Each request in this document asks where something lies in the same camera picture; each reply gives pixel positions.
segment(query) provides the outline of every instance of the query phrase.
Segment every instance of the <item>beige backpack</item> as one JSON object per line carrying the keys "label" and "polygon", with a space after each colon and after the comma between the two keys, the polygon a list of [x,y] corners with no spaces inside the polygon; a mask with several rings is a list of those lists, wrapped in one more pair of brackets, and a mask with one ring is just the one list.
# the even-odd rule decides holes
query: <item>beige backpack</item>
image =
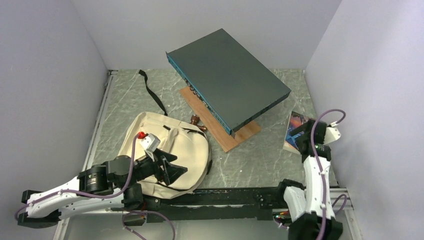
{"label": "beige backpack", "polygon": [[[154,176],[139,181],[143,194],[172,199],[191,193],[200,185],[210,167],[211,154],[206,135],[197,126],[158,113],[142,112],[129,126],[118,156],[131,156],[133,138],[138,132],[156,135],[160,139],[158,148],[178,157],[172,164],[187,168],[187,172],[169,186]],[[144,149],[137,143],[135,159],[145,156]]]}

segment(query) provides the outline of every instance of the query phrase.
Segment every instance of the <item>wire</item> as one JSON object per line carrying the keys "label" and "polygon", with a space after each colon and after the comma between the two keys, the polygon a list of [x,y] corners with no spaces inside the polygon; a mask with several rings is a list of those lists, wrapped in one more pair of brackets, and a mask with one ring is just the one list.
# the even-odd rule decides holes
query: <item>wire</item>
{"label": "wire", "polygon": [[348,202],[348,196],[344,193],[340,194],[340,196],[338,196],[331,205],[332,207],[334,207],[337,201],[339,201],[339,199],[341,199],[342,197],[344,197],[344,200],[343,200],[343,203],[341,204],[340,209],[335,212],[336,215],[339,214],[339,212],[345,208],[345,205]]}
{"label": "wire", "polygon": [[124,184],[123,188],[122,188],[119,192],[117,192],[117,193],[115,193],[115,194],[112,194],[112,195],[102,196],[102,195],[90,194],[90,193],[87,193],[87,192],[78,191],[78,190],[72,190],[72,189],[63,189],[63,190],[55,191],[55,192],[52,192],[52,193],[50,193],[50,194],[47,194],[47,195],[45,195],[45,196],[43,196],[43,197],[40,197],[40,198],[38,198],[38,199],[36,199],[36,200],[34,200],[34,201],[30,202],[30,203],[27,203],[27,204],[25,204],[24,206],[22,206],[21,208],[19,208],[19,209],[18,209],[18,210],[14,213],[14,219],[15,219],[16,221],[18,221],[18,219],[19,219],[19,213],[20,213],[22,210],[24,210],[25,208],[27,208],[27,207],[29,207],[29,206],[31,206],[31,205],[34,205],[34,204],[36,204],[36,203],[39,203],[39,202],[41,202],[41,201],[43,201],[43,200],[46,200],[46,199],[48,199],[48,198],[50,198],[50,197],[53,197],[54,195],[57,195],[57,194],[63,194],[63,193],[74,193],[74,194],[78,194],[78,195],[80,195],[80,196],[85,196],[85,197],[88,197],[88,198],[96,198],[96,199],[112,199],[112,198],[115,198],[115,197],[117,197],[117,196],[121,195],[121,194],[122,194],[122,193],[124,193],[124,192],[125,192],[125,190],[128,188],[128,185],[130,184],[130,181],[131,181],[131,176],[133,175],[134,158],[135,158],[135,152],[136,152],[136,142],[137,142],[138,137],[139,137],[139,134],[137,134],[137,135],[134,137],[134,139],[132,140],[132,152],[131,152],[131,161],[130,161],[130,163],[129,163],[129,172],[128,172],[128,177],[126,178],[126,182],[125,182],[125,184]]}
{"label": "wire", "polygon": [[168,223],[169,223],[169,225],[171,226],[171,228],[172,228],[172,240],[175,240],[175,237],[176,237],[176,231],[175,231],[175,227],[174,227],[174,224],[166,217],[166,216],[164,216],[162,213],[160,213],[160,212],[157,212],[157,211],[129,211],[127,214],[125,214],[123,217],[122,217],[122,226],[123,226],[123,228],[124,229],[126,229],[126,230],[128,230],[128,231],[130,231],[131,233],[133,233],[134,235],[136,235],[137,237],[139,237],[139,238],[141,238],[141,239],[143,239],[143,240],[147,240],[146,238],[144,238],[140,233],[138,233],[138,232],[136,232],[136,231],[134,231],[134,230],[132,230],[131,228],[129,228],[129,227],[127,227],[127,226],[125,226],[125,223],[124,223],[124,220],[125,220],[125,218],[126,217],[128,217],[128,216],[130,216],[130,215],[134,215],[134,214],[136,214],[136,215],[140,215],[140,216],[144,216],[144,215],[146,215],[146,214],[155,214],[155,215],[158,215],[158,216],[160,216],[160,217],[162,217],[163,219],[165,219],[165,221],[167,221]]}
{"label": "wire", "polygon": [[[318,122],[328,113],[331,112],[340,112],[343,114],[343,116],[340,118],[340,120],[338,120],[336,122],[336,124],[339,124],[341,121],[343,121],[343,119],[345,119],[346,117],[346,112],[341,110],[341,109],[330,109],[325,111],[323,114],[321,114],[316,121],[314,122],[313,126],[312,126],[312,131],[310,133],[310,144],[312,145],[312,151],[313,154],[315,155],[315,159],[316,162],[318,163],[318,167],[319,167],[319,171],[323,172],[323,166],[321,165],[320,162],[320,158],[318,157],[318,153],[317,153],[317,149],[315,148],[315,140],[314,140],[314,134],[315,134],[315,128],[317,127]],[[322,204],[324,206],[326,206],[326,199],[327,199],[327,183],[326,183],[326,176],[325,174],[321,175],[321,179],[322,179]],[[317,240],[322,240],[324,237],[324,233],[326,232],[326,221],[327,221],[327,212],[326,212],[326,208],[323,207],[322,208],[322,221],[321,221],[321,228],[319,229],[319,234],[318,237],[316,238]]]}

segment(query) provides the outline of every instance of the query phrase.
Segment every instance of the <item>gray marble floor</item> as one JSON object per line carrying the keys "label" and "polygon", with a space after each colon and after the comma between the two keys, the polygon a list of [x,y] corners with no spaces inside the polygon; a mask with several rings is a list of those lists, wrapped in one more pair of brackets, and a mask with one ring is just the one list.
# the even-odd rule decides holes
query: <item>gray marble floor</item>
{"label": "gray marble floor", "polygon": [[[300,69],[271,69],[291,90],[289,97],[256,119],[262,130],[225,153],[209,134],[213,165],[199,188],[271,187],[283,179],[305,183],[301,156],[283,149],[291,111],[316,117]],[[137,70],[120,70],[113,88],[94,164],[116,157],[127,128],[141,112],[163,113],[146,91]],[[162,100],[169,117],[190,121],[193,113],[179,89],[186,86],[174,69],[148,69],[148,85]],[[330,169],[330,185],[337,181]]]}

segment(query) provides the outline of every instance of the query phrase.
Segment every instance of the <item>dark gray box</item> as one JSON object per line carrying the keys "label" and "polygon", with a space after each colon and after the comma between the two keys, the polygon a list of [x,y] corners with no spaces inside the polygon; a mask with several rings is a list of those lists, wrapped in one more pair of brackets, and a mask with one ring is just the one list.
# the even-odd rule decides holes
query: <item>dark gray box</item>
{"label": "dark gray box", "polygon": [[224,29],[166,56],[229,135],[291,92]]}

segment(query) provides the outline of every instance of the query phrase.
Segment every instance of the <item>blue trim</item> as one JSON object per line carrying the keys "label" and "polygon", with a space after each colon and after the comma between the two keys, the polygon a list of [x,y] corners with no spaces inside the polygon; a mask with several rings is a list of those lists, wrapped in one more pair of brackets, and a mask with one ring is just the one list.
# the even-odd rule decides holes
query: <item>blue trim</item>
{"label": "blue trim", "polygon": [[215,109],[209,104],[209,102],[203,97],[202,93],[192,84],[192,82],[190,81],[190,79],[184,74],[184,72],[180,69],[180,67],[178,67],[178,65],[174,62],[174,60],[168,55],[168,53],[166,54],[166,58],[168,58],[168,62],[173,66],[173,68],[176,70],[176,72],[185,80],[188,81],[188,83],[190,83],[190,85],[194,88],[194,90],[196,90],[197,93],[199,93],[200,97],[203,99],[203,101],[206,102],[206,104],[209,106],[207,109],[209,110],[209,112],[216,118],[216,120],[218,120],[218,122],[223,126],[223,128],[225,129],[226,133],[228,135],[231,135],[231,128],[228,127],[228,125],[225,123],[225,121],[221,118],[221,116],[219,116],[219,114],[215,111]]}

